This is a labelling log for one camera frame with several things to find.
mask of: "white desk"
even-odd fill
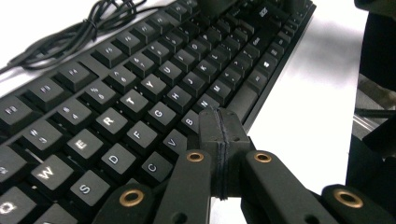
[[[0,66],[38,38],[82,21],[95,1],[5,1],[0,13]],[[161,2],[149,0],[150,3]],[[361,41],[367,13],[353,0],[316,0],[313,19],[254,125],[256,148],[275,153],[316,193],[344,184]],[[0,96],[33,78],[21,69],[0,76]],[[240,223],[239,202],[213,204],[216,223]],[[228,211],[225,216],[218,213]]]

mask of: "brass insert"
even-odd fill
[[[363,207],[363,201],[361,200],[361,198],[350,191],[344,189],[336,189],[334,191],[334,197],[338,202],[348,207],[352,207],[352,208]]]
[[[187,155],[188,161],[197,162],[197,161],[202,161],[203,159],[204,159],[204,155],[199,152],[192,152],[189,153],[189,155]]]
[[[254,159],[256,159],[256,161],[264,162],[264,163],[270,162],[272,160],[272,158],[269,155],[264,154],[262,152],[254,155]]]
[[[132,200],[127,199],[129,195],[134,195]],[[138,189],[125,190],[120,196],[120,204],[124,207],[132,207],[140,204],[143,201],[145,194]]]

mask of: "black keyboard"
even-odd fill
[[[177,0],[4,96],[0,223],[91,223],[117,187],[155,188],[206,108],[248,130],[314,10]]]

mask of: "keyboard cable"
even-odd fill
[[[0,69],[0,75],[17,66],[26,70],[49,68],[83,49],[91,40],[95,41],[97,36],[120,29],[136,15],[162,8],[147,7],[136,11],[146,2],[147,0],[142,0],[135,4],[133,0],[100,0],[93,5],[88,19],[36,41]]]

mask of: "black plastic part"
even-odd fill
[[[317,199],[279,160],[267,151],[246,155],[244,175],[271,223],[337,223]]]
[[[179,156],[154,224],[209,223],[210,162],[210,155],[202,150]]]
[[[321,199],[340,223],[396,223],[387,211],[351,187],[328,186],[322,191]]]
[[[124,206],[121,204],[120,199],[123,198],[127,202],[138,202],[139,197],[136,193],[137,190],[143,193],[143,199],[140,203],[133,206]],[[151,189],[147,186],[140,184],[129,184],[116,189],[110,197],[108,197],[105,205],[99,210],[92,224],[130,224],[139,223],[147,224],[150,223],[152,218],[151,212],[155,202],[154,195]]]

